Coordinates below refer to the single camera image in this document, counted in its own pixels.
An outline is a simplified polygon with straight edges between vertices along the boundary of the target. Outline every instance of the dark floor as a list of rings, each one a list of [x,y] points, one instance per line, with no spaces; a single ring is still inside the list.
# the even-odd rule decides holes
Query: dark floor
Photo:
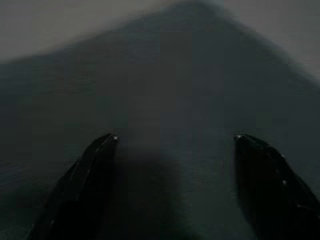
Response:
[[[320,90],[222,16],[189,1],[0,66],[1,240],[28,234],[56,180],[109,129],[120,171],[100,238],[255,239],[232,133],[274,145],[320,197]]]

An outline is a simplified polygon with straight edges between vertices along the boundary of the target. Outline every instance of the dark surface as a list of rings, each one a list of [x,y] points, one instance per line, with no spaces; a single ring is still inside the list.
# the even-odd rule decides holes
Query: dark surface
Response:
[[[109,128],[122,157],[101,238],[254,239],[232,133],[266,140],[320,195],[320,92],[294,68],[196,2],[3,64],[0,239],[27,236],[55,182]]]

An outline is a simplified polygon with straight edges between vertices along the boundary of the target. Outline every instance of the gray floor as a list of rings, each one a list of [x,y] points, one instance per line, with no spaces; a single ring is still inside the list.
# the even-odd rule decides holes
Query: gray floor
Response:
[[[185,2],[0,66],[1,240],[28,234],[56,180],[108,131],[122,140],[100,239],[255,239],[232,133],[274,145],[320,197],[320,90],[218,13]]]

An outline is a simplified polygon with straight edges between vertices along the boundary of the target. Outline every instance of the gray background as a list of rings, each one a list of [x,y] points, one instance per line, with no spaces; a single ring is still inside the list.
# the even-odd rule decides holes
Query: gray background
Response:
[[[0,61],[87,39],[183,0],[1,0]],[[317,0],[202,0],[271,41],[320,78]]]
[[[56,180],[108,131],[121,144],[101,239],[254,239],[233,133],[270,142],[320,196],[320,92],[299,69],[196,1],[2,64],[0,239],[25,237]]]

